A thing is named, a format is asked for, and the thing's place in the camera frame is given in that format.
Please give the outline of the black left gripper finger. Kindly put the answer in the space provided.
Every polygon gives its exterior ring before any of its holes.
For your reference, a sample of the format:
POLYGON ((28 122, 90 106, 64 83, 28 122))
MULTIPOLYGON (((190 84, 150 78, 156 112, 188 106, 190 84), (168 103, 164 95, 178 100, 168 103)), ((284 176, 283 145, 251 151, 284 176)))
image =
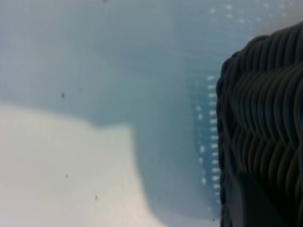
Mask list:
POLYGON ((232 176, 227 181, 228 227, 285 227, 286 223, 267 195, 250 176, 232 176))

